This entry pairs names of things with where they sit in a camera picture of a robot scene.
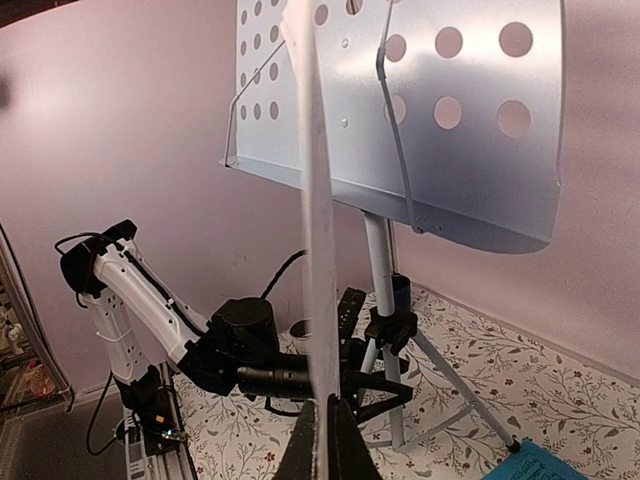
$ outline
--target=gray panel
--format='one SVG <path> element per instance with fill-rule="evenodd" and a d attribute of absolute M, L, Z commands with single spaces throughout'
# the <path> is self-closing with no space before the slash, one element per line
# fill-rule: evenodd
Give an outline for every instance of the gray panel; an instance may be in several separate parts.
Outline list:
<path fill-rule="evenodd" d="M 238 2 L 238 91 L 282 40 L 270 33 L 285 0 L 275 7 L 270 0 L 260 8 L 257 3 Z M 345 0 L 318 3 L 329 11 L 317 38 L 334 196 L 411 224 L 375 68 L 388 3 L 356 1 L 362 4 L 356 15 L 347 13 Z M 386 72 L 391 94 L 406 106 L 399 129 L 421 230 L 500 253 L 535 251 L 549 242 L 560 191 L 563 19 L 561 0 L 402 0 L 394 6 L 389 34 L 404 38 L 406 53 L 399 62 L 387 60 Z M 533 36 L 530 51 L 517 58 L 499 40 L 513 22 Z M 453 58 L 436 49 L 446 27 L 463 38 Z M 450 130 L 435 119 L 443 97 L 455 98 L 461 109 L 460 123 Z M 509 101 L 525 105 L 530 115 L 528 130 L 518 138 L 498 123 Z M 276 119 L 270 115 L 273 102 Z M 298 188 L 296 86 L 286 48 L 242 94 L 237 113 L 237 152 L 230 164 Z M 507 127 L 517 126 L 518 118 Z"/>

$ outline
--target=white paper strip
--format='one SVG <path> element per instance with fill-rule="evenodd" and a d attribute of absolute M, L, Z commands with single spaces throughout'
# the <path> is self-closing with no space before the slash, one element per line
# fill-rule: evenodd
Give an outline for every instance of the white paper strip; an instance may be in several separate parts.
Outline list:
<path fill-rule="evenodd" d="M 307 243 L 307 312 L 311 318 L 310 369 L 317 399 L 317 478 L 327 480 L 327 398 L 340 395 L 333 196 L 312 0 L 290 0 L 282 35 L 298 84 L 298 133 L 303 218 Z"/>

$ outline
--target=round hole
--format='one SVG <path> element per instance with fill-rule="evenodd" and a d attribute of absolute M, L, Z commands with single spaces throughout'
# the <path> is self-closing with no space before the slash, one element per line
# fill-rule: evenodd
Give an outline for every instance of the round hole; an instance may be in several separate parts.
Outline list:
<path fill-rule="evenodd" d="M 452 97 L 444 97 L 438 100 L 433 112 L 436 123 L 445 130 L 451 130 L 460 125 L 462 120 L 462 107 L 460 102 Z"/>
<path fill-rule="evenodd" d="M 498 109 L 498 127 L 510 138 L 520 138 L 531 127 L 531 112 L 516 100 L 504 102 Z"/>
<path fill-rule="evenodd" d="M 271 106 L 269 107 L 269 114 L 271 115 L 272 120 L 276 120 L 278 115 L 280 114 L 280 107 L 276 102 L 271 102 Z"/>
<path fill-rule="evenodd" d="M 436 51 L 442 58 L 453 58 L 462 50 L 462 34 L 457 28 L 446 27 L 436 36 Z"/>
<path fill-rule="evenodd" d="M 396 117 L 396 123 L 400 125 L 407 117 L 407 104 L 404 103 L 404 100 L 400 95 L 393 95 L 391 97 L 391 106 L 393 107 L 393 113 Z M 384 116 L 387 121 L 390 121 L 387 105 L 384 106 Z"/>
<path fill-rule="evenodd" d="M 272 63 L 271 66 L 269 67 L 269 78 L 271 80 L 273 80 L 274 82 L 278 78 L 278 64 L 277 63 Z"/>
<path fill-rule="evenodd" d="M 510 23 L 500 32 L 500 47 L 510 57 L 524 57 L 533 47 L 533 34 L 523 23 Z"/>
<path fill-rule="evenodd" d="M 407 53 L 407 42 L 402 35 L 391 35 L 387 39 L 387 59 L 390 62 L 399 62 Z"/>
<path fill-rule="evenodd" d="M 327 18 L 329 18 L 329 7 L 327 7 L 324 3 L 322 5 L 319 5 L 318 8 L 316 8 L 316 14 L 314 18 L 316 21 L 316 25 L 324 25 L 325 23 L 327 23 Z"/>
<path fill-rule="evenodd" d="M 347 0 L 347 13 L 349 15 L 357 15 L 362 10 L 364 0 Z"/>
<path fill-rule="evenodd" d="M 279 36 L 280 28 L 277 25 L 274 25 L 271 27 L 271 32 L 269 32 L 269 40 L 271 40 L 271 43 L 275 43 Z"/>

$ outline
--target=floral tablecloth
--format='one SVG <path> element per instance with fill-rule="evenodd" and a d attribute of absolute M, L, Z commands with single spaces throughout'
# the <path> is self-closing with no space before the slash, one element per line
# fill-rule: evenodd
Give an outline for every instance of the floral tablecloth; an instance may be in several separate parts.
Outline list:
<path fill-rule="evenodd" d="M 533 439 L 590 478 L 640 478 L 640 390 L 425 289 L 414 288 L 414 298 L 422 332 L 513 434 Z M 360 331 L 374 301 L 370 295 Z M 283 338 L 283 346 L 290 348 L 290 341 Z M 415 389 L 404 410 L 411 439 L 464 401 L 413 343 L 402 356 L 411 363 L 403 381 Z M 263 400 L 250 402 L 237 391 L 227 398 L 209 394 L 183 375 L 175 386 L 199 479 L 271 478 L 295 419 L 270 414 Z M 278 406 L 292 408 L 289 402 Z M 388 427 L 388 416 L 381 416 L 365 425 L 363 436 L 372 442 L 389 439 Z M 507 451 L 472 414 L 404 453 L 381 448 L 371 454 L 388 480 L 473 480 L 484 477 Z"/>

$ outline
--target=white wall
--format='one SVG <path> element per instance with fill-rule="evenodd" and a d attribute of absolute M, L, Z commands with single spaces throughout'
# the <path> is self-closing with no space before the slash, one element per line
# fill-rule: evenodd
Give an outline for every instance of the white wall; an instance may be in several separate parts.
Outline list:
<path fill-rule="evenodd" d="M 551 246 L 497 256 L 400 229 L 400 264 L 437 292 L 640 379 L 640 2 L 566 3 Z"/>
<path fill-rule="evenodd" d="M 217 163 L 234 25 L 230 0 L 83 0 L 0 30 L 0 220 L 78 391 L 108 362 L 59 272 L 59 238 L 131 218 L 158 274 L 206 316 L 261 293 L 301 248 L 299 192 Z M 361 216 L 337 207 L 336 222 L 339 283 L 368 288 Z M 274 291 L 281 326 L 302 315 L 300 284 L 298 265 Z"/>

